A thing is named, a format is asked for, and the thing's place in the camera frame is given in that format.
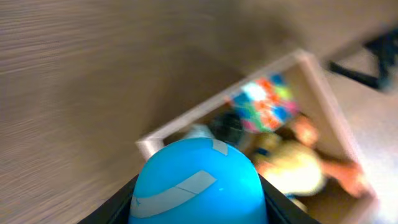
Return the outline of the yellow plush bunny toy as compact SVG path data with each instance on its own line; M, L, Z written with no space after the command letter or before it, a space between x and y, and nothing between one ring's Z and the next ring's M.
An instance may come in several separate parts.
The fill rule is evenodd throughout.
M310 196L337 181L352 197L369 190L361 166L325 159L316 151L319 132L312 120L298 115L275 132L261 134L251 159L257 173L284 195Z

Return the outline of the white cardboard box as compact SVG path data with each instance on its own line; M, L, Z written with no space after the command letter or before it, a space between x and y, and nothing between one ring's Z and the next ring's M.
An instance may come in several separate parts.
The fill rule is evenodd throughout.
M211 98L194 106L153 132L140 138L136 144L144 159L149 159L166 144L182 137L183 132L196 121L208 121L217 112L227 108L228 95L256 78L281 72L292 87L299 109L314 119L320 128L317 152L326 159L355 161L363 164L362 154L350 126L338 104L322 68L315 56L304 50L261 67L249 76L228 86ZM336 183L330 182L318 195L304 199L308 214L320 223L364 223L378 206L379 200L371 189L361 198L344 193Z

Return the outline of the blue ball toy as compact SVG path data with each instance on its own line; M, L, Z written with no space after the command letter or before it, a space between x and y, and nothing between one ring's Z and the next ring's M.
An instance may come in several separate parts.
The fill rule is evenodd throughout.
M156 152L138 175L129 223L265 224L252 162L223 141L184 139Z

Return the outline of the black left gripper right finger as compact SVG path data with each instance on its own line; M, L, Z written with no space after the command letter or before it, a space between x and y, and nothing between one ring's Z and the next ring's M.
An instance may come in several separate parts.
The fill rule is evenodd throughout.
M280 193L265 178L261 175L259 178L264 192L268 224L320 224Z

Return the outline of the colourful puzzle cube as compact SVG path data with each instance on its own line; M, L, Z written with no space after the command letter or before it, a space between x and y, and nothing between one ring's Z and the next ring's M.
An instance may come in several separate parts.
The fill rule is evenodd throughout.
M251 133L273 132L298 113L293 94L281 74L257 78L232 95L231 106Z

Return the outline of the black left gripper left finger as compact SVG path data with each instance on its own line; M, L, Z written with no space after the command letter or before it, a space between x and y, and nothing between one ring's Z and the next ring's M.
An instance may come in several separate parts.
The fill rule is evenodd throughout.
M139 175L78 224L128 224L132 195Z

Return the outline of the black round cap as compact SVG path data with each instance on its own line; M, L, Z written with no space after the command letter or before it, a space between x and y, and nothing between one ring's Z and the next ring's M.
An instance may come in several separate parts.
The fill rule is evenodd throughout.
M215 116L208 124L212 135L220 141L236 147L244 134L240 116L233 110Z

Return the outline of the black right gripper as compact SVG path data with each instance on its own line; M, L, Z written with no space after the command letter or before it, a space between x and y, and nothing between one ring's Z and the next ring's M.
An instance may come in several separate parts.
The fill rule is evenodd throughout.
M370 63L374 65L374 73L368 74L352 70L337 63L359 50L370 54ZM360 47L346 47L339 55L328 61L328 70L343 77L354 80L376 91L383 91L392 84L391 68L397 66L397 28L390 27L378 34L372 34L360 43Z

